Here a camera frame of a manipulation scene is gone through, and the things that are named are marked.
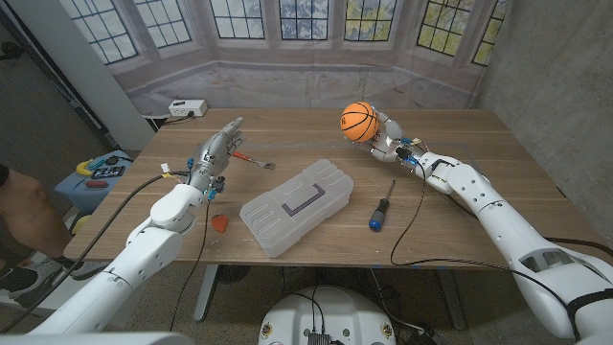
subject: window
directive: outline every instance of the window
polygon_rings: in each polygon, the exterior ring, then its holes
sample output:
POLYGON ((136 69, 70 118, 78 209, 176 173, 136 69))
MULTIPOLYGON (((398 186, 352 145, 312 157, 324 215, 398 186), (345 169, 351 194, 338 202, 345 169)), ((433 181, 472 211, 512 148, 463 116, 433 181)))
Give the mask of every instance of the window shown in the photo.
POLYGON ((60 2, 104 64, 138 55, 110 0, 60 2))
POLYGON ((158 48, 192 40, 176 0, 134 0, 158 48))
POLYGON ((388 40, 395 9, 396 0, 348 0, 345 40, 388 40))
POLYGON ((491 50, 494 48, 494 41, 498 36, 498 31, 500 30, 502 21, 505 19, 505 14, 507 13, 508 3, 509 0, 498 0, 496 3, 496 7, 489 18, 488 28, 483 34, 483 38, 479 44, 479 49, 477 49, 477 53, 475 54, 475 58, 472 60, 472 62, 484 66, 488 65, 491 50))
POLYGON ((474 0, 430 0, 418 45, 454 57, 473 3, 474 0))
POLYGON ((260 0, 211 0, 219 38, 264 39, 260 0))
POLYGON ((282 39, 328 39, 328 0, 280 0, 282 39))

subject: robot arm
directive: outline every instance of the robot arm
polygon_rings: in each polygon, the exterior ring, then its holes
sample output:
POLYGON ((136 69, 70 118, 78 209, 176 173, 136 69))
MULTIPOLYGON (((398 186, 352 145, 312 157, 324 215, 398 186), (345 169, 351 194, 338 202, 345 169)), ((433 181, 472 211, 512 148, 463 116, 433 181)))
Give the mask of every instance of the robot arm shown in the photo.
POLYGON ((129 235, 125 249, 45 322, 29 334, 99 332, 147 278, 179 254, 182 236, 196 224, 188 208, 223 191, 228 159, 244 140, 237 118, 198 147, 189 184, 179 184, 151 207, 150 217, 129 235))
POLYGON ((477 216, 510 268, 536 279, 576 309, 574 314, 569 312, 546 289, 514 275, 532 311, 552 334, 572 338, 610 332, 611 265, 543 239, 474 168, 452 157, 424 152, 413 141, 398 137, 401 130, 396 130, 395 122, 373 110, 384 121, 385 129, 367 142, 354 144, 383 162, 410 168, 439 192, 456 193, 477 216))

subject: backdrop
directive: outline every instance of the backdrop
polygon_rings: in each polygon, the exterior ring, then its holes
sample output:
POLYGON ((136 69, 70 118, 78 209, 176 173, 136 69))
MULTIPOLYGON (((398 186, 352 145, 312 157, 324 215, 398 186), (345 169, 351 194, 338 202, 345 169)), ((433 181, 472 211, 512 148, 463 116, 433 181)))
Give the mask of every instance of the backdrop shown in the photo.
POLYGON ((507 0, 60 0, 144 115, 471 107, 507 0))

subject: floor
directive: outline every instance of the floor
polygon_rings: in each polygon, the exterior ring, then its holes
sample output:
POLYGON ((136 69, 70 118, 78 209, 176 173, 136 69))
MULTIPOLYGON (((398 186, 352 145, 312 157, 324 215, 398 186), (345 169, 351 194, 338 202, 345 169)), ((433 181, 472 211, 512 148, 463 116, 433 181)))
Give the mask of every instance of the floor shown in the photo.
MULTIPOLYGON (((191 269, 190 264, 171 264, 155 275, 124 331, 167 331, 180 289, 191 269)), ((207 318, 196 323, 192 319, 193 305, 204 269, 204 264, 199 265, 188 283, 173 330, 189 336, 196 344, 256 343, 264 316, 284 297, 282 269, 254 266, 242 281, 218 284, 207 318)), ((314 285, 317 275, 324 284, 352 288, 372 298, 369 284, 373 280, 367 269, 287 267, 284 271, 286 291, 314 285)), ((375 273, 379 283, 391 286, 399 295, 400 311, 398 301, 390 299, 387 302, 390 312, 406 322, 427 323, 443 344, 574 343, 553 337, 540 325, 507 272, 455 273, 468 324, 464 331, 451 328, 435 271, 379 269, 375 273)), ((0 307, 0 325, 16 315, 16 310, 0 307)), ((41 321, 41 317, 29 316, 14 331, 27 332, 41 321)), ((404 329, 399 334, 405 339, 409 336, 404 329)))

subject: person's leg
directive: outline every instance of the person's leg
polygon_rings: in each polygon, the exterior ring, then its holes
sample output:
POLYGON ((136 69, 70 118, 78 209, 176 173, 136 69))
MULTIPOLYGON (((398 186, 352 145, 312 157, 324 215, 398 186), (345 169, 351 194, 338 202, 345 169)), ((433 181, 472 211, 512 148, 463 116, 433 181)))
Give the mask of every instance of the person's leg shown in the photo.
POLYGON ((50 258, 60 258, 72 237, 35 178, 10 170, 0 186, 0 215, 11 235, 50 258))

